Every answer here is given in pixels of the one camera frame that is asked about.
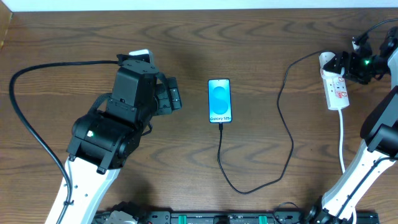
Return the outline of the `white power strip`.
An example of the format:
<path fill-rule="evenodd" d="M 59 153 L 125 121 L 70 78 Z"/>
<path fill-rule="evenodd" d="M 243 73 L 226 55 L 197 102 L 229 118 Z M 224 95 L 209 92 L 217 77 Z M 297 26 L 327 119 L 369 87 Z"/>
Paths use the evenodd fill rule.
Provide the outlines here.
<path fill-rule="evenodd" d="M 332 52 L 324 52 L 319 56 L 320 75 L 323 80 L 325 89 L 326 103 L 329 110 L 338 111 L 349 106 L 348 92 L 346 89 L 345 79 L 341 73 L 333 73 L 326 71 L 323 66 L 332 61 L 335 56 Z"/>

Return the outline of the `blue Galaxy smartphone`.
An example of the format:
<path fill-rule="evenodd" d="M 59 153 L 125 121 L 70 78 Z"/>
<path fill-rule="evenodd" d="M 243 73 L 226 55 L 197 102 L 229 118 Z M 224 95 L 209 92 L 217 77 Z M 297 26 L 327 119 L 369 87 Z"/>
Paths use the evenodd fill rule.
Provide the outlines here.
<path fill-rule="evenodd" d="M 228 78 L 208 80 L 210 123 L 231 123 L 233 120 L 231 82 Z"/>

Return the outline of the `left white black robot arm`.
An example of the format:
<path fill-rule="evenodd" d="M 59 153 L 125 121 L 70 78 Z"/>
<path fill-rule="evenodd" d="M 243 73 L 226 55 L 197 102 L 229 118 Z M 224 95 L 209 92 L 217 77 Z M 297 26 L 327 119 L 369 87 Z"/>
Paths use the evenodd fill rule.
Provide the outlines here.
<path fill-rule="evenodd" d="M 101 95 L 72 127 L 62 182 L 47 223 L 91 223 L 111 184 L 141 137 L 152 131 L 153 116 L 182 107 L 177 80 L 150 62 L 119 63 L 112 93 Z"/>

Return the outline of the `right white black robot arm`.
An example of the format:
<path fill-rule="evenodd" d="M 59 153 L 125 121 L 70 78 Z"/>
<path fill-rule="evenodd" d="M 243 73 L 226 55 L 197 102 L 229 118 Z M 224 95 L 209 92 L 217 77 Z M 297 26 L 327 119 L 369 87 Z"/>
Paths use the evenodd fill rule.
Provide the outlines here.
<path fill-rule="evenodd" d="M 353 52 L 322 52 L 320 75 L 329 110 L 342 112 L 349 105 L 346 80 L 367 85 L 372 79 L 391 77 L 391 90 L 362 125 L 359 149 L 337 183 L 321 196 L 306 223 L 354 223 L 355 206 L 374 181 L 397 162 L 397 28 L 388 30 L 380 53 L 374 55 L 368 33 L 353 37 Z"/>

